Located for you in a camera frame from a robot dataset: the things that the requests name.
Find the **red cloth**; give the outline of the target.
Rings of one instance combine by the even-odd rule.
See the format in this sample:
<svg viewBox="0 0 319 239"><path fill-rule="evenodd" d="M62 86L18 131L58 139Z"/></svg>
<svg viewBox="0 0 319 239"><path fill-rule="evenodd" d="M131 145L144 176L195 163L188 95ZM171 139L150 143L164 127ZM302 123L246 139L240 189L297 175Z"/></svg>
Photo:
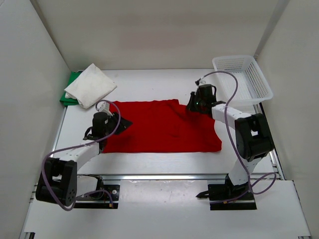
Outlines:
<svg viewBox="0 0 319 239"><path fill-rule="evenodd" d="M222 141L210 116L191 112L177 99L151 102L119 102L123 119L133 124L107 140L104 153L219 152Z"/></svg>

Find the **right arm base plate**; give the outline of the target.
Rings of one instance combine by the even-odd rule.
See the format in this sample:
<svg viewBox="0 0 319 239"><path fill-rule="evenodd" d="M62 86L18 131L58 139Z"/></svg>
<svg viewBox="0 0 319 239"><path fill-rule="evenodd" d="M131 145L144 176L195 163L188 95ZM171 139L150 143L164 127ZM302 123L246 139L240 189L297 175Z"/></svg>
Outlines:
<svg viewBox="0 0 319 239"><path fill-rule="evenodd" d="M211 211L256 210L254 195L247 186L231 190L225 184L209 184L208 195Z"/></svg>

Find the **aluminium front rail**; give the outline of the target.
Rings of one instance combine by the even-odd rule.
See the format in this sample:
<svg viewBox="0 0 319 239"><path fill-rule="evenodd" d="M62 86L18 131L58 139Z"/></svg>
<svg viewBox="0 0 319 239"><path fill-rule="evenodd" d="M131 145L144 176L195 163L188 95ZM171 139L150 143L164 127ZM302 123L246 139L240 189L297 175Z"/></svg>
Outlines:
<svg viewBox="0 0 319 239"><path fill-rule="evenodd" d="M103 174L104 180L224 180L225 174Z"/></svg>

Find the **white t shirt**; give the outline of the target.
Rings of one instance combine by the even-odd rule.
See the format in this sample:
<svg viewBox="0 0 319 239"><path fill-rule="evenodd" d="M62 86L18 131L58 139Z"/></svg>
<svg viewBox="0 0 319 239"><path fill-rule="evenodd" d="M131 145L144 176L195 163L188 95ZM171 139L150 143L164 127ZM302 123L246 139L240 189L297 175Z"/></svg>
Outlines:
<svg viewBox="0 0 319 239"><path fill-rule="evenodd" d="M116 88L115 82L92 63L64 89L64 92L67 99L75 99L81 107L87 109Z"/></svg>

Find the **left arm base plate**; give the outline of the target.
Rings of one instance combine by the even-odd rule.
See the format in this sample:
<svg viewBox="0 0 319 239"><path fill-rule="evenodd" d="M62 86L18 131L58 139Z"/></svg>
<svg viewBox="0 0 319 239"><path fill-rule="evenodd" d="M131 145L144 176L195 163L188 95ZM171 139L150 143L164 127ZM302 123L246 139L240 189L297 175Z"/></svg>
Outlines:
<svg viewBox="0 0 319 239"><path fill-rule="evenodd" d="M104 189L106 192L98 192L87 195L75 204L75 209L117 209L120 197L120 181L105 181L98 186L97 190Z"/></svg>

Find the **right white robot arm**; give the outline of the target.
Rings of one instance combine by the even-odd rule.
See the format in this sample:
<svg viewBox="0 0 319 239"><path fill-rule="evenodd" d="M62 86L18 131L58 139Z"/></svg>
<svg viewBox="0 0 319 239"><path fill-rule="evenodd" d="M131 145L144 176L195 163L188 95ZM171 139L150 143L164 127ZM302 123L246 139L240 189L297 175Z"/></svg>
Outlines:
<svg viewBox="0 0 319 239"><path fill-rule="evenodd" d="M226 125L226 130L235 130L229 140L237 156L232 170L226 175L225 183L217 190L210 189L197 195L198 198L216 196L216 203L230 203L253 194L251 173L256 165L274 149L274 142L263 114L249 114L229 106L228 102L216 99L217 88L211 84L200 85L191 92L186 109L209 115Z"/></svg>

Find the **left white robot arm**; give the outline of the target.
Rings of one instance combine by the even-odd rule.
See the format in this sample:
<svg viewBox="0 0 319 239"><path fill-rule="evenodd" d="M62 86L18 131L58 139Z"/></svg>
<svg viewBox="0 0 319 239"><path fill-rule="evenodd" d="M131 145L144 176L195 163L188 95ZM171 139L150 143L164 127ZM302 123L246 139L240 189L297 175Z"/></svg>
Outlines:
<svg viewBox="0 0 319 239"><path fill-rule="evenodd" d="M109 137L123 133L132 125L131 121L119 113L95 113L92 126L86 129L80 145L55 151L67 151L61 158L48 155L43 160L35 191L36 199L58 204L62 209L70 211L77 199L78 170L102 153Z"/></svg>

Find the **white plastic basket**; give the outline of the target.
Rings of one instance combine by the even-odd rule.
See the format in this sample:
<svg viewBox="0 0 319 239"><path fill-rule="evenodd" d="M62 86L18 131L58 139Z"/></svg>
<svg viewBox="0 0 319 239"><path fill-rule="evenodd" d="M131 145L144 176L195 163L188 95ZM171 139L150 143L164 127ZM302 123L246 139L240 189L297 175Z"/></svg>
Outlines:
<svg viewBox="0 0 319 239"><path fill-rule="evenodd" d="M256 60L249 55L221 56L212 59L213 67L219 73L223 95L228 100L238 87L230 102L232 107L245 107L270 100L273 92Z"/></svg>

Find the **green t shirt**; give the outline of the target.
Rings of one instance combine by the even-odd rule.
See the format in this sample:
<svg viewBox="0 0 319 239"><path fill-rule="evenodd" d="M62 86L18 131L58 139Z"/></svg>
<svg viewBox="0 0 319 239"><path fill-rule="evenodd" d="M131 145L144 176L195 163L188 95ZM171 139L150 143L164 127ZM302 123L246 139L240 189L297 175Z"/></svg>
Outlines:
<svg viewBox="0 0 319 239"><path fill-rule="evenodd" d="M73 83L81 74L82 72L71 72L67 86ZM78 105L78 101L73 98L66 98L66 92L64 92L59 100L64 106L75 106Z"/></svg>

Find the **aluminium left rail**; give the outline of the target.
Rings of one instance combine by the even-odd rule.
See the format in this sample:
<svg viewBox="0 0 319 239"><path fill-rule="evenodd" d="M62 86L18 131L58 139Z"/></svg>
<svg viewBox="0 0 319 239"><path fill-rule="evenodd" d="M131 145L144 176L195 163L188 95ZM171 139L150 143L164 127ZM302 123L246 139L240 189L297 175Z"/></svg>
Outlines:
<svg viewBox="0 0 319 239"><path fill-rule="evenodd" d="M53 152L56 150L56 147L57 147L57 143L59 141L59 137L60 137L60 133L61 133L61 129L62 129L62 126L63 126L63 122L64 122L64 119L65 119L65 116L66 116L66 112L67 112L67 106L64 107L63 109L63 113L62 113L62 116L61 116L61 119L60 119L60 122L59 122L59 125L58 125L58 128L57 128L57 131L56 131L56 135L55 135L55 138L54 138L54 141L53 141L53 145L52 145L52 148L50 149L49 152Z"/></svg>

